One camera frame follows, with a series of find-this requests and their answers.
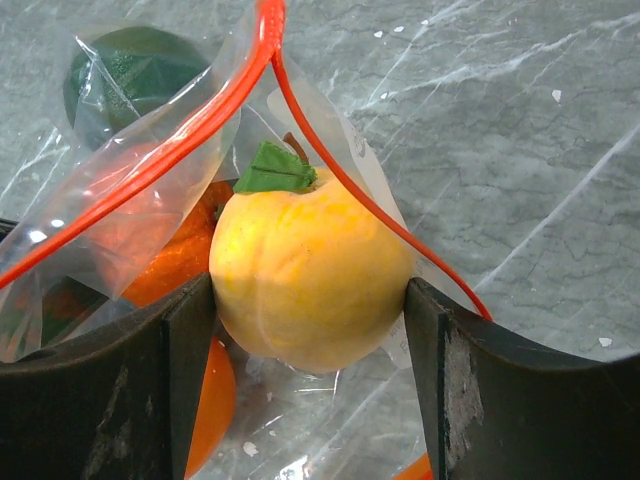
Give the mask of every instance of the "table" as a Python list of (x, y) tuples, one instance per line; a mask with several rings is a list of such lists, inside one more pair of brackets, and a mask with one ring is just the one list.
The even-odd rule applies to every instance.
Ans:
[[(69, 149), (43, 108), (56, 21), (124, 16), (214, 46), (251, 3), (4, 0), (0, 216), (20, 218)], [(596, 360), (638, 351), (636, 1), (296, 0), (285, 48), (497, 322)], [(318, 379), (245, 360), (245, 419), (199, 478), (382, 478), (424, 450), (411, 373), (384, 354)]]

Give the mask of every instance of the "yellow fruit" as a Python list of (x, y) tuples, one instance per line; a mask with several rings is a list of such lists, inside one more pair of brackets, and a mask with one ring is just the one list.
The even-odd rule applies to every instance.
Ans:
[(209, 271), (220, 319), (242, 348), (324, 373), (384, 340), (414, 256), (329, 170), (317, 173), (305, 192), (234, 195)]

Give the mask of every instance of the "avocado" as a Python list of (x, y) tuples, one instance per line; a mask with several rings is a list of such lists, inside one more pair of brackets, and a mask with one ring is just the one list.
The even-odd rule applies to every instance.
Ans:
[(173, 33), (147, 26), (115, 30), (74, 57), (63, 83), (67, 118), (96, 150), (209, 65), (191, 42)]

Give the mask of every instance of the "brown stem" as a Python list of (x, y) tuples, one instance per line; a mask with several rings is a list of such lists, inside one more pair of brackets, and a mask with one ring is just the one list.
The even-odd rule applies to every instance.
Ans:
[(287, 132), (282, 140), (285, 143), (288, 143), (289, 145), (291, 145), (291, 148), (295, 150), (296, 154), (302, 160), (302, 163), (306, 163), (307, 165), (309, 164), (309, 157), (302, 149), (302, 145), (300, 145), (300, 143), (298, 143), (298, 141), (295, 139), (295, 137), (293, 136), (293, 133)]

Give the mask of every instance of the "bag of fruit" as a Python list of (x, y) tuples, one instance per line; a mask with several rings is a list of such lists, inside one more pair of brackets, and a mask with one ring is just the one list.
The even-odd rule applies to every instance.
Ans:
[(57, 97), (74, 167), (0, 243), (0, 359), (50, 344), (43, 292), (60, 279), (109, 300), (56, 342), (209, 271), (239, 393), (207, 471), (388, 477), (424, 448), (417, 402), (381, 433), (413, 450), (368, 440), (368, 414), (415, 389), (409, 280), (489, 314), (407, 230), (367, 142), (282, 52), (284, 26), (283, 0), (258, 1), (212, 63), (147, 25), (74, 35)]

